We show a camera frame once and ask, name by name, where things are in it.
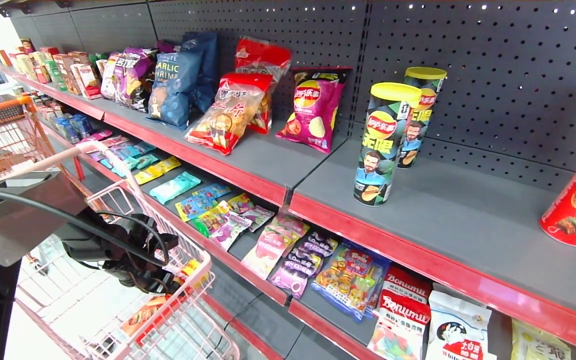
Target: potato chip bag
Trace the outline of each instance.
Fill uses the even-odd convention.
[[[242,74],[270,74],[272,82],[261,100],[259,109],[249,123],[255,132],[268,134],[272,125],[272,94],[291,64],[291,53],[287,48],[262,39],[242,36],[235,54],[235,72]]]
[[[349,67],[293,69],[294,112],[276,136],[329,154],[339,101],[351,70]]]
[[[214,104],[185,134],[186,141],[228,155],[246,131],[273,77],[264,73],[227,73]]]

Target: white snack bag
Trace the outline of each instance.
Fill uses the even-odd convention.
[[[492,311],[439,291],[430,293],[428,360],[488,360]]]

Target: blue candy pack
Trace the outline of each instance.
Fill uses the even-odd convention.
[[[183,50],[197,48],[203,52],[201,71],[197,79],[196,91],[192,96],[192,104],[199,111],[205,113],[215,101],[217,82],[220,79],[217,33],[212,31],[186,32],[183,34],[181,48]]]
[[[390,261],[350,241],[344,241],[317,274],[310,287],[334,307],[360,322]]]
[[[201,63],[200,51],[157,55],[155,82],[148,101],[151,119],[174,125],[181,130],[188,127],[190,98],[197,88]]]
[[[157,199],[158,202],[166,204],[172,199],[196,187],[200,183],[201,180],[199,180],[199,178],[196,178],[189,172],[184,171],[176,178],[154,187],[149,194],[153,198]]]

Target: shelf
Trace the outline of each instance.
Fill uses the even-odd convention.
[[[576,248],[537,225],[555,193],[422,158],[367,207],[352,195],[360,146],[315,169],[290,211],[576,346]]]

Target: purple snack bag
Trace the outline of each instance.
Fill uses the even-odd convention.
[[[217,230],[210,234],[210,239],[220,244],[220,246],[228,251],[231,245],[237,240],[247,228],[249,228],[252,221],[242,217],[235,212],[228,212],[226,214],[226,222],[221,224]]]
[[[252,209],[249,209],[241,214],[241,216],[252,221],[252,224],[248,229],[252,232],[255,232],[258,228],[261,228],[267,221],[269,221],[270,218],[275,216],[275,213],[270,210],[266,210],[259,205],[255,205]]]
[[[277,137],[329,154],[349,67],[294,68],[294,112]]]
[[[308,285],[308,275],[301,272],[299,266],[293,261],[284,260],[270,277],[270,282],[275,287],[290,291],[295,299],[302,297]]]
[[[150,48],[126,48],[114,64],[115,102],[122,107],[148,112],[148,100],[154,81],[155,54],[156,50]]]

